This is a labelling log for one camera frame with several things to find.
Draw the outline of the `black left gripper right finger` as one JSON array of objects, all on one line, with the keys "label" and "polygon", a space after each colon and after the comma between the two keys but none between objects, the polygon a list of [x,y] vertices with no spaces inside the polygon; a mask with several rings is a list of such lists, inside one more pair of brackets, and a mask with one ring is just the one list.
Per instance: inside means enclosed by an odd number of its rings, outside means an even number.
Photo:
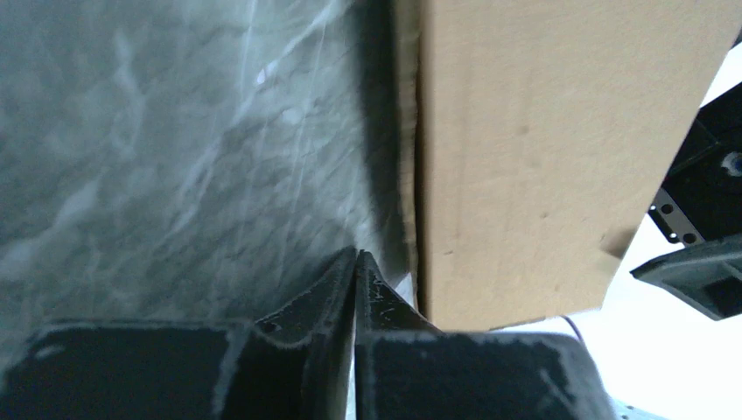
[{"label": "black left gripper right finger", "polygon": [[613,419],[585,347],[558,333],[443,332],[359,253],[355,390],[360,419]]}]

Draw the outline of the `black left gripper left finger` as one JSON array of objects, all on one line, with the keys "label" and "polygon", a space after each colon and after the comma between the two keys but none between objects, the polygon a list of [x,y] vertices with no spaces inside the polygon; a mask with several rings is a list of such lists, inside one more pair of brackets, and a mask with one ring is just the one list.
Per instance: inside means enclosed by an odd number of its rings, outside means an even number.
[{"label": "black left gripper left finger", "polygon": [[243,321],[51,323],[3,374],[4,419],[341,419],[357,252]]}]

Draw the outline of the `brown cardboard box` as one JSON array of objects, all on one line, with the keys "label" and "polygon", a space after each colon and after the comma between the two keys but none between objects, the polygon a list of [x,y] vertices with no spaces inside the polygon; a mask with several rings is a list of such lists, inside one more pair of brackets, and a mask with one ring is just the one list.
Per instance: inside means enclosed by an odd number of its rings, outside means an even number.
[{"label": "brown cardboard box", "polygon": [[601,305],[738,1],[419,1],[418,304],[484,331]]}]

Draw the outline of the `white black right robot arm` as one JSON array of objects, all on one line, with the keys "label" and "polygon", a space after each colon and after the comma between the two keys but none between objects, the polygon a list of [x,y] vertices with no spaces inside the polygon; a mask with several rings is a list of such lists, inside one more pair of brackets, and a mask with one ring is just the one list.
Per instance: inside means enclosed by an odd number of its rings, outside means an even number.
[{"label": "white black right robot arm", "polygon": [[741,43],[729,80],[710,91],[648,214],[682,249],[632,270],[709,319],[741,313]]}]

